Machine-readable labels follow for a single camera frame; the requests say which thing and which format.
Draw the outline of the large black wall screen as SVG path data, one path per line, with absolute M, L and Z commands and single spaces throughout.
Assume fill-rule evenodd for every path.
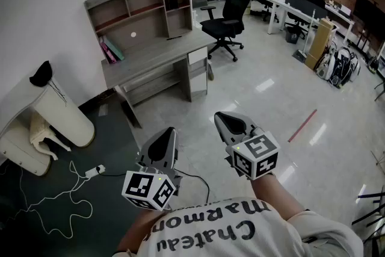
M 385 23 L 385 12 L 369 0 L 356 0 L 353 15 L 369 29 L 379 29 Z

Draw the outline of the person's right forearm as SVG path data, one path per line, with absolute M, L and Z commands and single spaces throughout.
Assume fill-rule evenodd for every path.
M 251 186 L 256 198 L 269 203 L 284 220 L 289 220 L 305 210 L 271 173 L 252 180 Z

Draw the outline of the black desk divider panel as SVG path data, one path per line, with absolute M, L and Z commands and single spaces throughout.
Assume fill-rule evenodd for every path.
M 285 0 L 285 3 L 289 4 L 292 8 L 300 10 L 308 16 L 312 16 L 313 11 L 315 11 L 315 19 L 327 17 L 327 10 L 325 8 L 322 8 L 308 0 Z

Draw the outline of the teal book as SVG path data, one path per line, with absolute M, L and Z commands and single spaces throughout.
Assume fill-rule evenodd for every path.
M 103 40 L 104 42 L 106 43 L 106 45 L 109 47 L 109 49 L 121 60 L 123 61 L 125 59 L 125 56 L 123 55 L 123 53 L 121 52 L 121 50 L 117 47 L 115 47 L 115 45 L 106 37 L 106 36 L 103 36 Z

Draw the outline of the black metal stand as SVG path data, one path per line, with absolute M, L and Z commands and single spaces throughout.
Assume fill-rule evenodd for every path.
M 358 212 L 351 226 L 366 244 L 385 233 L 385 185 L 378 192 L 363 191 L 356 204 Z

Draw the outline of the person's white printed shirt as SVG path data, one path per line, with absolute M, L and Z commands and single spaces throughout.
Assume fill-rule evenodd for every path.
M 315 212 L 284 220 L 262 200 L 237 197 L 169 212 L 138 252 L 118 250 L 112 257 L 363 257 L 363 242 Z

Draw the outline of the person's left forearm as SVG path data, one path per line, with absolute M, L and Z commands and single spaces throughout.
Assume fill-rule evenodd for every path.
M 120 241 L 117 251 L 137 253 L 142 241 L 150 233 L 152 226 L 167 213 L 168 211 L 152 211 L 149 209 L 141 211 Z

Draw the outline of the tall cardboard box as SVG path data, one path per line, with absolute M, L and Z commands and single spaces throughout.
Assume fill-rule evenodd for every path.
M 313 39 L 307 58 L 304 62 L 311 70 L 315 68 L 325 49 L 330 45 L 329 43 L 332 41 L 335 33 L 334 26 L 335 24 L 327 18 L 322 18 L 320 20 L 315 38 Z

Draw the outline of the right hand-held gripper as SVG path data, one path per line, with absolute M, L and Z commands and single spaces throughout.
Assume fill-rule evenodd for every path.
M 256 128 L 251 118 L 230 111 L 215 113 L 214 123 L 221 140 L 228 145 L 227 159 L 238 176 L 255 180 L 273 172 L 280 145 L 270 131 Z

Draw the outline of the black waste bin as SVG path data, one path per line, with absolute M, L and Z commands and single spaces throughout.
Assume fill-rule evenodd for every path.
M 299 32 L 296 27 L 288 26 L 286 28 L 286 42 L 291 44 L 297 44 L 299 38 Z

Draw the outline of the long-handled dustpan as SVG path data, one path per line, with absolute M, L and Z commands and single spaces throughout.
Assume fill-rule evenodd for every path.
M 309 34 L 310 34 L 310 30 L 312 29 L 312 25 L 313 25 L 313 21 L 315 20 L 314 17 L 315 17 L 315 12 L 316 10 L 313 10 L 313 13 L 312 13 L 312 17 L 311 17 L 311 20 L 310 20 L 310 23 L 309 23 L 309 29 L 308 29 L 308 32 L 307 32 L 307 35 L 306 35 L 306 39 L 305 39 L 305 43 L 304 43 L 304 46 L 302 49 L 297 49 L 293 54 L 292 56 L 297 59 L 299 62 L 301 63 L 304 63 L 306 58 L 307 58 L 307 53 L 306 53 L 306 45 L 307 45 L 307 42 L 309 40 Z

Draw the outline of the grey wooden desk with hutch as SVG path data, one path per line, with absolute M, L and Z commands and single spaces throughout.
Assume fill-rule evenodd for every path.
M 194 25 L 191 0 L 178 2 L 179 8 L 170 11 L 165 0 L 84 3 L 98 43 L 106 36 L 125 56 L 109 64 L 103 53 L 102 70 L 106 86 L 122 98 L 136 127 L 141 123 L 134 107 L 174 85 L 188 101 L 208 92 L 208 46 L 214 40 Z M 182 37 L 167 40 L 176 36 Z

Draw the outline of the black office chair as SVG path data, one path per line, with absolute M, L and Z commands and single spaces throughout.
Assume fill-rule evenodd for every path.
M 222 18 L 214 18 L 212 10 L 215 6 L 201 7 L 201 11 L 207 11 L 209 19 L 201 22 L 202 31 L 217 40 L 216 45 L 208 51 L 208 60 L 212 58 L 212 53 L 218 48 L 225 48 L 232 60 L 237 62 L 238 58 L 230 48 L 230 46 L 238 45 L 240 49 L 244 49 L 244 45 L 241 42 L 235 42 L 237 35 L 241 34 L 244 30 L 243 15 L 251 0 L 226 0 Z

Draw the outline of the cream ornate stool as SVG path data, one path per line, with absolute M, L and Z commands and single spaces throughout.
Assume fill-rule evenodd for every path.
M 29 142 L 38 152 L 49 155 L 54 160 L 57 160 L 57 155 L 53 153 L 44 143 L 45 138 L 50 139 L 68 152 L 72 151 L 70 147 L 66 146 L 57 138 L 54 131 L 51 130 L 50 124 L 38 112 L 35 111 L 31 115 Z

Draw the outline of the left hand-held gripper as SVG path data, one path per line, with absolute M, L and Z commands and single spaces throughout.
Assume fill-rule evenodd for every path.
M 127 171 L 122 196 L 138 208 L 153 211 L 169 209 L 179 194 L 182 177 L 174 169 L 179 140 L 174 127 L 160 130 L 142 146 L 136 170 Z

